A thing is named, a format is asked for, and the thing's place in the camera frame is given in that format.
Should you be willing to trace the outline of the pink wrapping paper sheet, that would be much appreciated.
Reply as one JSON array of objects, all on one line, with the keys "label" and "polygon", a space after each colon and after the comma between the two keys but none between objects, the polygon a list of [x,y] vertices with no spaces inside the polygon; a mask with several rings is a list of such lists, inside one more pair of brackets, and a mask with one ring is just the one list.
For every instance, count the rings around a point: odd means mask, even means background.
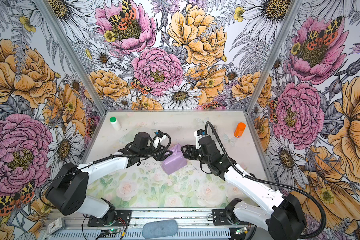
[{"label": "pink wrapping paper sheet", "polygon": [[172,154],[162,161],[162,169],[167,175],[173,174],[188,164],[187,159],[184,158],[181,147],[180,144],[176,144],[170,148]]}]

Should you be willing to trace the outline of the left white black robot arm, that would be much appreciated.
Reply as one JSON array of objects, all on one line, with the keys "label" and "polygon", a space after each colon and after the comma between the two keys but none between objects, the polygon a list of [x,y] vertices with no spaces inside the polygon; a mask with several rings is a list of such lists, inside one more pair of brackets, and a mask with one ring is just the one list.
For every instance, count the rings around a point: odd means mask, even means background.
[{"label": "left white black robot arm", "polygon": [[117,219],[115,206],[110,201],[87,195],[88,186],[104,176],[124,170],[154,158],[161,162],[172,155],[170,135],[162,131],[154,136],[139,132],[134,140],[114,155],[92,163],[63,165],[46,190],[45,197],[64,216],[80,213],[94,217],[101,225],[110,226]]}]

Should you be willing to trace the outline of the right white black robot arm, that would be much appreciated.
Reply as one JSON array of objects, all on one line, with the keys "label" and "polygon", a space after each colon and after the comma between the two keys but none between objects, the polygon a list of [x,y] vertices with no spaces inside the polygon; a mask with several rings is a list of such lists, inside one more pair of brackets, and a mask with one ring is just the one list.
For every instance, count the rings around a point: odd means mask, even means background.
[{"label": "right white black robot arm", "polygon": [[184,157],[207,165],[213,175],[233,185],[256,203],[252,206],[239,198],[233,199],[225,208],[230,224],[250,223],[267,230],[274,240],[301,238],[307,221],[297,198],[285,197],[280,191],[250,180],[250,175],[236,161],[221,154],[216,142],[203,130],[196,131],[195,137],[196,145],[181,147]]}]

